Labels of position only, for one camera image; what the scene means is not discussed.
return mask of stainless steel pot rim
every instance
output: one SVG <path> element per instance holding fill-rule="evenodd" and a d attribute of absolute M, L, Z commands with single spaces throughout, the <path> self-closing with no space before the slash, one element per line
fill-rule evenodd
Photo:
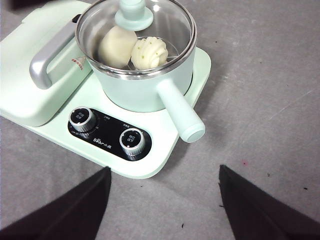
<path fill-rule="evenodd" d="M 176 4 L 178 7 L 180 7 L 189 18 L 188 20 L 189 20 L 190 27 L 191 27 L 191 33 L 190 33 L 190 40 L 189 40 L 186 48 L 173 60 L 169 61 L 166 64 L 163 64 L 161 66 L 151 68 L 151 69 L 123 70 L 123 69 L 118 69 L 118 68 L 104 65 L 101 62 L 88 56 L 86 51 L 83 49 L 81 43 L 79 42 L 79 32 L 80 32 L 80 26 L 81 26 L 80 23 L 83 21 L 83 18 L 86 17 L 86 13 L 89 12 L 90 9 L 93 8 L 94 6 L 100 4 L 101 2 L 104 2 L 104 1 L 107 1 L 107 0 L 98 0 L 97 2 L 93 3 L 90 7 L 88 7 L 81 14 L 79 20 L 77 21 L 77 25 L 75 28 L 75 39 L 76 39 L 76 42 L 77 42 L 79 48 L 82 50 L 82 52 L 88 58 L 88 60 L 95 64 L 94 67 L 96 67 L 102 73 L 107 74 L 112 77 L 115 77 L 115 78 L 128 79 L 128 80 L 136 80 L 136 79 L 141 80 L 141 79 L 148 79 L 150 77 L 155 77 L 157 75 L 163 75 L 165 73 L 172 71 L 173 69 L 177 68 L 180 64 L 182 64 L 190 56 L 190 54 L 193 52 L 194 48 L 196 47 L 197 26 L 196 26 L 194 18 L 189 13 L 189 11 L 184 6 L 182 6 L 180 3 L 178 3 L 176 0 L 168 0 L 168 1 Z"/>

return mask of silver knob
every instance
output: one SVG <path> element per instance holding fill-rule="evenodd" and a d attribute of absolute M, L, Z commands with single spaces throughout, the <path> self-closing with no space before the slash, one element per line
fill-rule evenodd
<path fill-rule="evenodd" d="M 119 141 L 122 149 L 129 156 L 142 153 L 146 144 L 143 133 L 137 128 L 128 128 L 123 131 Z"/>
<path fill-rule="evenodd" d="M 78 132 L 84 133 L 96 125 L 95 114 L 87 107 L 77 107 L 69 115 L 69 122 Z"/>

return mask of black control panel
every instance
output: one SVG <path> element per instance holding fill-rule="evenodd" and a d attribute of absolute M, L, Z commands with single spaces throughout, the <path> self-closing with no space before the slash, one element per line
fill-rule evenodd
<path fill-rule="evenodd" d="M 74 109 L 67 127 L 76 138 L 128 161 L 143 159 L 152 145 L 145 130 L 92 108 Z"/>

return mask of gray carpet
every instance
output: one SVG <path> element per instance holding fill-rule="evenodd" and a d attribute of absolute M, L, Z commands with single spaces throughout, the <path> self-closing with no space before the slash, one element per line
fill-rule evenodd
<path fill-rule="evenodd" d="M 179 2 L 212 60 L 195 106 L 206 134 L 179 140 L 152 178 L 113 173 L 96 239 L 234 239 L 219 206 L 220 164 L 320 222 L 320 1 Z M 33 9 L 1 1 L 1 39 Z M 2 117 L 1 228 L 99 169 Z"/>

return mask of pot handle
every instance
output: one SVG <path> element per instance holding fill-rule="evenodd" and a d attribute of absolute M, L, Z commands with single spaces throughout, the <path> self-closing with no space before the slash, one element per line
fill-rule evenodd
<path fill-rule="evenodd" d="M 174 82 L 170 79 L 161 81 L 157 85 L 157 92 L 178 130 L 180 138 L 187 143 L 199 140 L 205 134 L 205 124 Z"/>

